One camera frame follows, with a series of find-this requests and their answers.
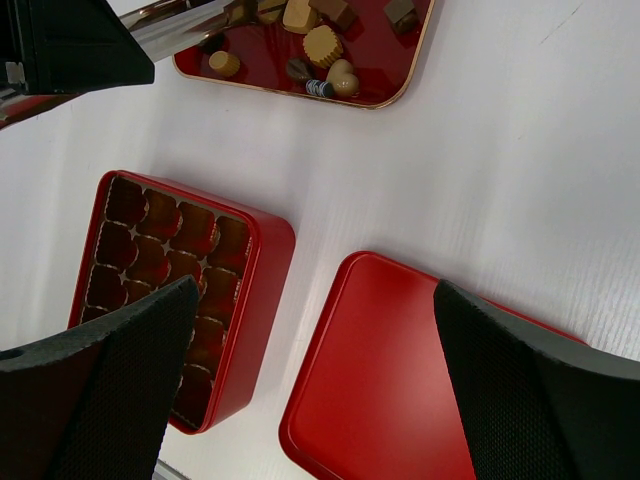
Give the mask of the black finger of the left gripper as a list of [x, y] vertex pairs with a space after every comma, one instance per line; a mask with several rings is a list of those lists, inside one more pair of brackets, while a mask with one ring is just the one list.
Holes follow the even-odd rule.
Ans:
[[154, 81], [154, 63], [106, 1], [3, 1], [1, 85], [81, 94]]

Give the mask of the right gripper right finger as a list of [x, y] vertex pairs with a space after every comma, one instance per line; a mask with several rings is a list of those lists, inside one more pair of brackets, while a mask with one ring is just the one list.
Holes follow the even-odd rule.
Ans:
[[434, 314], [477, 478], [638, 478], [638, 362], [449, 281]]

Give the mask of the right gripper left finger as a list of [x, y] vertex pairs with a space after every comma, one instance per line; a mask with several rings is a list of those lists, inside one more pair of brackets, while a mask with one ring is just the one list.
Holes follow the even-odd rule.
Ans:
[[117, 311], [1, 353], [4, 479], [149, 479], [199, 292], [185, 276]]

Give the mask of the small tan round chocolate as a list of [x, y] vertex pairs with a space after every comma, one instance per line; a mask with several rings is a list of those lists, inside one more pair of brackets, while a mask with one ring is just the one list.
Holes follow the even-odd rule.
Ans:
[[229, 52], [216, 51], [209, 57], [208, 65], [219, 76], [230, 78], [238, 73], [241, 62]]

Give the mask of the red square chocolate box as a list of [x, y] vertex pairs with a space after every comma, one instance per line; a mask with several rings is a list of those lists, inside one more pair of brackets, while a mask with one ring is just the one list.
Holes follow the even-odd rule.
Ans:
[[100, 180], [69, 316], [126, 309], [177, 335], [170, 424], [206, 432], [254, 394], [295, 247], [283, 218], [174, 181], [114, 170]]

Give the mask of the striped dark chocolate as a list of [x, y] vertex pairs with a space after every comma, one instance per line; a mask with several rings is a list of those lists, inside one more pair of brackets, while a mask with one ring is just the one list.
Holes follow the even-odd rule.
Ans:
[[305, 89], [309, 95], [319, 98], [332, 98], [335, 94], [331, 83], [318, 79], [308, 80]]

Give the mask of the tan fluted round chocolate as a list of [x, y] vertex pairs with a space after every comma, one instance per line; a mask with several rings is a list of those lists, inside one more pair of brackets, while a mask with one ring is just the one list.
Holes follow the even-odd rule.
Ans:
[[303, 49], [313, 65], [328, 69], [343, 53], [343, 46], [336, 33], [328, 26], [312, 29], [303, 39]]

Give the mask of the cream heart chocolate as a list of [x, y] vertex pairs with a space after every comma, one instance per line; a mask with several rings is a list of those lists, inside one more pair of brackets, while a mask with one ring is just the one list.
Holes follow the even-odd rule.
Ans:
[[341, 98], [352, 97], [359, 91], [359, 79], [354, 73], [354, 67], [345, 59], [338, 59], [332, 64], [327, 81]]

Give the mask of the red chocolate tray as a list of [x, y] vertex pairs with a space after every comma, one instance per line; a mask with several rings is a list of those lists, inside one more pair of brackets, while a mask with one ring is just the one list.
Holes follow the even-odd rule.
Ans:
[[431, 1], [262, 1], [260, 20], [173, 58], [191, 79], [367, 109], [407, 89]]

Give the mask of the dark brown chocolate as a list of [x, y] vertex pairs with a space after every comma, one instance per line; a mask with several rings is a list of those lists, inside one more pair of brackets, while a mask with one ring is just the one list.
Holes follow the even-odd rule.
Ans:
[[391, 0], [384, 13], [397, 35], [409, 32], [419, 23], [416, 7], [412, 0]]

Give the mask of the red box lid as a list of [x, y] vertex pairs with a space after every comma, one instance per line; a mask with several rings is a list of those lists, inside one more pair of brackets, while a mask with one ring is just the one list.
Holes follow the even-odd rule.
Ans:
[[477, 479], [436, 287], [376, 253], [341, 263], [280, 423], [290, 460], [318, 479]]

